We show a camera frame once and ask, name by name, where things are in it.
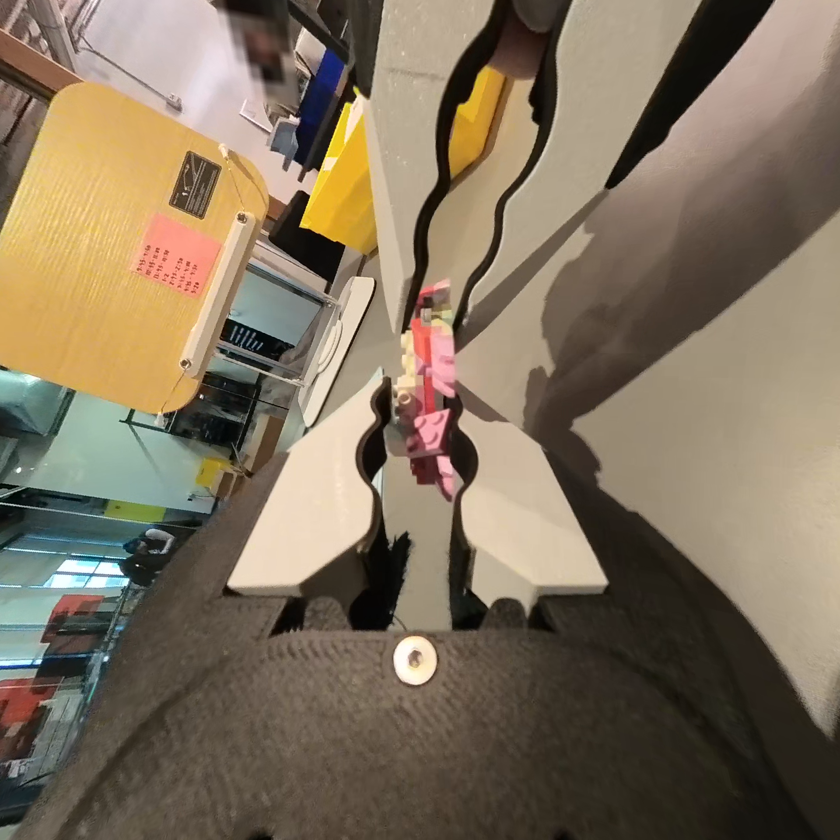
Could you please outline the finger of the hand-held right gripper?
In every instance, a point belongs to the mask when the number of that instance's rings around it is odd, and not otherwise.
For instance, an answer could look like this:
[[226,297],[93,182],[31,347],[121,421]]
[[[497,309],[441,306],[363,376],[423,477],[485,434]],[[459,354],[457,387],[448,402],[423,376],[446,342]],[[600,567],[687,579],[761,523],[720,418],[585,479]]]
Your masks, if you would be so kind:
[[448,133],[497,45],[508,2],[384,1],[364,103],[385,306],[401,333],[423,285],[448,191]]
[[469,343],[606,197],[606,181],[697,15],[699,1],[574,1],[549,48],[544,140],[499,201],[499,234],[465,288]]

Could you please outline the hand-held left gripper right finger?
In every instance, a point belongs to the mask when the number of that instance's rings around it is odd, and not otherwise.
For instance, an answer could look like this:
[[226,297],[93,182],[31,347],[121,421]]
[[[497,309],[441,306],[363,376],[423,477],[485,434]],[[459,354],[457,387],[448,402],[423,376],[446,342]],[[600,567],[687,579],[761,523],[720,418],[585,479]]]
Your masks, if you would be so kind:
[[457,409],[452,626],[479,626],[497,602],[530,616],[545,597],[602,595],[606,574],[540,445],[463,385]]

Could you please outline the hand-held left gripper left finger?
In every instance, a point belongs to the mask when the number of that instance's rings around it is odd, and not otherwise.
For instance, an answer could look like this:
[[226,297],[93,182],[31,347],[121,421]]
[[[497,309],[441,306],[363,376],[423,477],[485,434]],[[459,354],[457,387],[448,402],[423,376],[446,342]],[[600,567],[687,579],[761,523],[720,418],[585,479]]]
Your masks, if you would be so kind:
[[290,446],[227,579],[237,595],[330,597],[351,626],[392,626],[407,548],[385,532],[385,431],[392,382],[382,368]]

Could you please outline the pink toy brick bird model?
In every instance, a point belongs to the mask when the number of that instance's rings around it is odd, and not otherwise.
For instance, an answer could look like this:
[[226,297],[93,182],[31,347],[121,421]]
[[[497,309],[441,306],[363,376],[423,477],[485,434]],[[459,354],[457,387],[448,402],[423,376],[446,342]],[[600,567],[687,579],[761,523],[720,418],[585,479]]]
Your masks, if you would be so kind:
[[400,336],[401,370],[392,384],[388,452],[406,459],[420,487],[455,498],[452,462],[456,403],[455,312],[449,279],[423,287]]

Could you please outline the grey desk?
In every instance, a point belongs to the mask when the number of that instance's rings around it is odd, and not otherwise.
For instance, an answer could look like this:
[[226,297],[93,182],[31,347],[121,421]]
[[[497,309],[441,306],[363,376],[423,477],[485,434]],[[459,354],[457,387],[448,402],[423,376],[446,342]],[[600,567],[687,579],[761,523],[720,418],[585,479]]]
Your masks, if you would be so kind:
[[[371,95],[384,2],[352,2]],[[450,176],[425,280],[465,288],[548,120],[570,2]],[[839,2],[773,2],[668,138],[478,337],[458,383],[638,513],[734,602],[838,739]]]

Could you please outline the person's right hand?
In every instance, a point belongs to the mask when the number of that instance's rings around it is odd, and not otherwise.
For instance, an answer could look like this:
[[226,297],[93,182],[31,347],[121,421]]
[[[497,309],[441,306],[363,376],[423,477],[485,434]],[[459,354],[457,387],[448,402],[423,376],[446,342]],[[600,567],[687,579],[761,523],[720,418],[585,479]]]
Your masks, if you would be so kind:
[[531,30],[515,12],[511,12],[487,64],[510,79],[533,79],[541,67],[548,40],[548,33]]

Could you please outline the blue storage bin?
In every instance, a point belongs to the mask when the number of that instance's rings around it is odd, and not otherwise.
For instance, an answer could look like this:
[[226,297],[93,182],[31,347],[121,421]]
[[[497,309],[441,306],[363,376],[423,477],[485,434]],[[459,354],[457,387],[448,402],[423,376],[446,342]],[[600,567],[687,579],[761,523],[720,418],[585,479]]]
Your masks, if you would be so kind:
[[312,151],[322,121],[327,116],[345,71],[345,63],[333,50],[326,48],[320,65],[310,78],[301,102],[296,129],[297,151],[294,161],[303,166]]

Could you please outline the yellow bin with plastic bags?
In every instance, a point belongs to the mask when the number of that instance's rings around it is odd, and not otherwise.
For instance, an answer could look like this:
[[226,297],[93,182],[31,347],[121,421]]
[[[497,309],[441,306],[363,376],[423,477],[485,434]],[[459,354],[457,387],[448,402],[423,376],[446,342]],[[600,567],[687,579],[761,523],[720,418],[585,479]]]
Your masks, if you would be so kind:
[[[505,82],[499,71],[486,67],[469,99],[458,105],[448,146],[452,178],[483,154]],[[375,210],[364,127],[365,98],[358,88],[353,92],[354,100],[343,106],[339,116],[300,226],[367,256],[377,246]]]

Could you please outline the black office chair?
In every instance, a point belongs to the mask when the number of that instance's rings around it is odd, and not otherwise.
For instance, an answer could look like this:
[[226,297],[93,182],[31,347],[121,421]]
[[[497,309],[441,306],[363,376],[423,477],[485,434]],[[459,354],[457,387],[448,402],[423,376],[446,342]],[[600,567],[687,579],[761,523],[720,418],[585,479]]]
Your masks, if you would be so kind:
[[298,191],[290,199],[268,235],[269,242],[327,284],[333,283],[344,245],[302,225],[310,195]]

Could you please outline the pink sticky note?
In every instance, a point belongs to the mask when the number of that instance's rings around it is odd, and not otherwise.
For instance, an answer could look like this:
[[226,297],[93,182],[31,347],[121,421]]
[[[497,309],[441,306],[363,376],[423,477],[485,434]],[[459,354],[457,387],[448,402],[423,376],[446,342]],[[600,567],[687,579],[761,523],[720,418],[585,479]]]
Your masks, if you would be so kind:
[[129,270],[187,298],[198,299],[204,294],[221,248],[214,238],[155,213]]

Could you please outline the wooden book stand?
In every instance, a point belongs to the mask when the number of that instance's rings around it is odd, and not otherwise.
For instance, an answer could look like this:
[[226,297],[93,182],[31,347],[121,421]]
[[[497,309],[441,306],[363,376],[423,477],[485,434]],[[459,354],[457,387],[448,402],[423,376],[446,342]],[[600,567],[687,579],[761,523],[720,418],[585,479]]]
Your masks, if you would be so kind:
[[[2,365],[140,413],[176,412],[207,367],[240,365],[300,390],[313,425],[375,290],[353,276],[339,297],[303,286],[325,321],[302,370],[222,339],[251,270],[289,287],[259,235],[270,195],[227,146],[93,82],[51,100],[2,225]],[[154,214],[219,241],[204,294],[190,299],[130,271]]]

